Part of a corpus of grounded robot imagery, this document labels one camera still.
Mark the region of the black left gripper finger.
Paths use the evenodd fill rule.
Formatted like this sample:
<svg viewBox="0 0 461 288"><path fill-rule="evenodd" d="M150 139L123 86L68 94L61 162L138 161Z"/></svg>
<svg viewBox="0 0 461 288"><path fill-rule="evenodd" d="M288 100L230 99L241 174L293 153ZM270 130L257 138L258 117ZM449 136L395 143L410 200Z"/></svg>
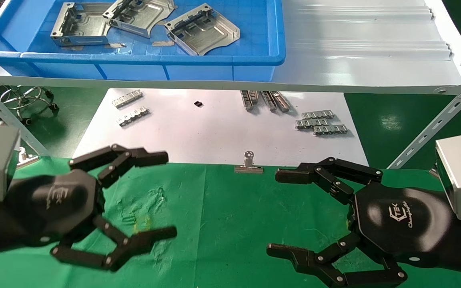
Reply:
<svg viewBox="0 0 461 288"><path fill-rule="evenodd" d="M70 233L51 249L51 255L63 264L116 272L132 257L149 254L156 242L177 236L177 228L174 226L127 236L102 216L95 216L91 226L114 242L116 246L113 251L108 254L97 254L73 249L76 234Z"/></svg>
<svg viewBox="0 0 461 288"><path fill-rule="evenodd" d="M112 144L105 148L79 156L69 161L71 170L79 169L85 172L107 165L97 180L101 187L109 188L127 171L134 166L156 166L168 163L168 153L148 152L144 148L128 149L119 144Z"/></svg>

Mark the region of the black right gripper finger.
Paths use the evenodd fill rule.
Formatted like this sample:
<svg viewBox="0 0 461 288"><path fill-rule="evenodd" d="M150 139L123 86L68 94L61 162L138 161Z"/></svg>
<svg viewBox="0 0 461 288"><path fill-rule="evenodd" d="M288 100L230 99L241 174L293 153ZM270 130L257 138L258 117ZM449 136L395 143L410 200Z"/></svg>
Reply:
<svg viewBox="0 0 461 288"><path fill-rule="evenodd" d="M343 273L334 267L337 260L356 248L366 252L365 238L350 233L318 253L300 247L268 244L267 255L289 260L297 273L315 276L328 288L397 288L408 279L392 256L377 254L376 250L373 257L383 266L382 270Z"/></svg>
<svg viewBox="0 0 461 288"><path fill-rule="evenodd" d="M343 205L353 202L354 190L342 179L368 185L380 183L383 172L354 162L326 158L318 163L301 163L297 168L278 168L275 180L287 184L316 184Z"/></svg>

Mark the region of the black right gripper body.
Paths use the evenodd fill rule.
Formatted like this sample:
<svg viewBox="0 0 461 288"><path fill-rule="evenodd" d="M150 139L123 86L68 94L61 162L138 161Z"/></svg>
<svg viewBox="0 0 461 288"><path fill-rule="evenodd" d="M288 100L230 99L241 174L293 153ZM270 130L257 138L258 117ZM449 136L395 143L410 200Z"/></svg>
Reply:
<svg viewBox="0 0 461 288"><path fill-rule="evenodd" d="M357 228L377 255L413 266L438 266L439 246L453 221L443 192L370 184L353 206Z"/></svg>

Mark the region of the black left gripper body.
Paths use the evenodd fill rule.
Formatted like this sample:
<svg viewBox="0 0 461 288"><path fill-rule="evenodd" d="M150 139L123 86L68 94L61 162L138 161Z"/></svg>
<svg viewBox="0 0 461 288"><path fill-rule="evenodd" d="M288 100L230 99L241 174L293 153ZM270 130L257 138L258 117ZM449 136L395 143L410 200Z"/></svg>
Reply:
<svg viewBox="0 0 461 288"><path fill-rule="evenodd" d="M10 185L10 211L24 229L25 245L83 240L104 212L104 193L87 172L16 179Z"/></svg>

